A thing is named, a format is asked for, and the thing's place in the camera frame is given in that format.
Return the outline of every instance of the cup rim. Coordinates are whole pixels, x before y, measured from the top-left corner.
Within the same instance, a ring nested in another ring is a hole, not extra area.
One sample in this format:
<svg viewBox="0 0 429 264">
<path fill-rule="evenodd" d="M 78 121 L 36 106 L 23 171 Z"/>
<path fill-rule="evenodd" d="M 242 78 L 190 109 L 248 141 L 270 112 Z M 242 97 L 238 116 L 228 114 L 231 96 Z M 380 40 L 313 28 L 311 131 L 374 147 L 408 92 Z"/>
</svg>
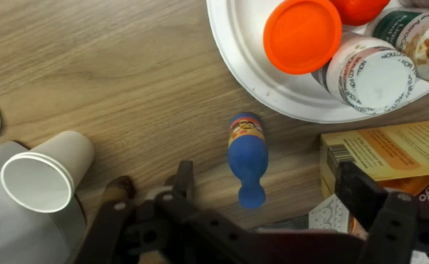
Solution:
<svg viewBox="0 0 429 264">
<path fill-rule="evenodd" d="M 51 209 L 51 210 L 40 210 L 40 209 L 33 209 L 33 207 L 29 207 L 26 206 L 24 203 L 21 203 L 20 200 L 17 200 L 7 188 L 7 184 L 4 181 L 4 172 L 7 169 L 7 166 L 13 162 L 17 162 L 17 160 L 36 160 L 36 162 L 42 162 L 43 165 L 49 166 L 51 169 L 54 169 L 59 177 L 61 180 L 64 181 L 67 190 L 68 190 L 68 197 L 65 199 L 67 203 L 64 203 L 61 207 L 55 207 L 55 209 Z M 55 213 L 55 212 L 59 212 L 62 209 L 65 209 L 68 206 L 68 203 L 71 202 L 71 197 L 73 197 L 73 181 L 71 181 L 71 177 L 70 174 L 67 172 L 67 169 L 64 166 L 61 166 L 58 162 L 55 162 L 52 158 L 48 158 L 45 155 L 40 155 L 40 153 L 18 153 L 16 156 L 13 156 L 11 159 L 8 159 L 4 166 L 1 168 L 1 172 L 0 172 L 0 182 L 4 188 L 4 191 L 7 193 L 7 196 L 14 202 L 17 203 L 18 206 L 30 210 L 30 212 L 36 212 L 36 213 Z"/>
</svg>

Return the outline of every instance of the wood grain surface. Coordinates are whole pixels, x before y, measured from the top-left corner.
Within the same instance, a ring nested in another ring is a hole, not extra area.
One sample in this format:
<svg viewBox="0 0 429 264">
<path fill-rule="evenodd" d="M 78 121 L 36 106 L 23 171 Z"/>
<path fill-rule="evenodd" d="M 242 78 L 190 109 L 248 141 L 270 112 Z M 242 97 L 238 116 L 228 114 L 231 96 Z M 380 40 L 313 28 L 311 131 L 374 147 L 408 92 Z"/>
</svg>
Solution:
<svg viewBox="0 0 429 264">
<path fill-rule="evenodd" d="M 383 118 L 314 125 L 254 102 L 215 49 L 203 0 L 0 0 L 0 141 L 35 147 L 74 130 L 95 144 L 77 188 L 92 219 L 102 188 L 128 175 L 139 202 L 194 162 L 196 203 L 240 226 L 305 213 L 320 202 L 319 136 L 429 119 L 429 96 Z M 237 206 L 225 166 L 228 119 L 240 111 L 264 124 L 270 162 L 266 204 Z"/>
</svg>

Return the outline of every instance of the small bottle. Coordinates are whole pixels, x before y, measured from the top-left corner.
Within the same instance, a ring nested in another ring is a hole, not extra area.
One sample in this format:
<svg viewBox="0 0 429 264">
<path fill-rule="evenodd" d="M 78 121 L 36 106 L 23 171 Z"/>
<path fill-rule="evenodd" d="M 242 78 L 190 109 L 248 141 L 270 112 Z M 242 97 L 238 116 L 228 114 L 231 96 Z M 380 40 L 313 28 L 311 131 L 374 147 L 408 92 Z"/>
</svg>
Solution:
<svg viewBox="0 0 429 264">
<path fill-rule="evenodd" d="M 370 115 L 404 105 L 415 83 L 408 58 L 386 42 L 355 34 L 345 34 L 330 62 L 313 77 L 342 105 Z"/>
<path fill-rule="evenodd" d="M 240 206 L 259 209 L 264 202 L 259 180 L 267 169 L 267 149 L 256 115 L 238 114 L 231 119 L 228 165 L 232 175 L 241 182 Z"/>
<path fill-rule="evenodd" d="M 427 9 L 387 9 L 367 27 L 367 36 L 390 43 L 414 62 L 417 77 L 429 81 Z"/>
<path fill-rule="evenodd" d="M 429 8 L 429 0 L 399 0 L 399 4 L 406 8 Z"/>
</svg>

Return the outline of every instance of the orange lid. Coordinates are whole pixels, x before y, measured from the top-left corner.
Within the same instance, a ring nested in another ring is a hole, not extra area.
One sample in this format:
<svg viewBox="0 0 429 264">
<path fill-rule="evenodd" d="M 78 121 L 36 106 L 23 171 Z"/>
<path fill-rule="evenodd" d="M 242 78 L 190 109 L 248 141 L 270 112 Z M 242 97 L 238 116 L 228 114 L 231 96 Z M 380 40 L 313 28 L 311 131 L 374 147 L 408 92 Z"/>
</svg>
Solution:
<svg viewBox="0 0 429 264">
<path fill-rule="evenodd" d="M 285 0 L 266 23 L 263 48 L 275 68 L 300 75 L 322 68 L 341 37 L 342 23 L 329 0 Z"/>
</svg>

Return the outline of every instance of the blue bottle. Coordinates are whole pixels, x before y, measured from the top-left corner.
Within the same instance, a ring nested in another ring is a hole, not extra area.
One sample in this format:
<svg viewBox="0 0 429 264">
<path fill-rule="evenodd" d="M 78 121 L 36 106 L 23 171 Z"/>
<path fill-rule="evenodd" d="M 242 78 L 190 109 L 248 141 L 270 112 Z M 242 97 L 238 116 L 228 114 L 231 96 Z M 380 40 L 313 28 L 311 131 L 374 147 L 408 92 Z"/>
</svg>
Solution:
<svg viewBox="0 0 429 264">
<path fill-rule="evenodd" d="M 256 115 L 238 114 L 231 119 L 228 165 L 232 175 L 241 182 L 240 206 L 259 209 L 266 200 L 259 180 L 267 169 L 267 147 Z"/>
</svg>

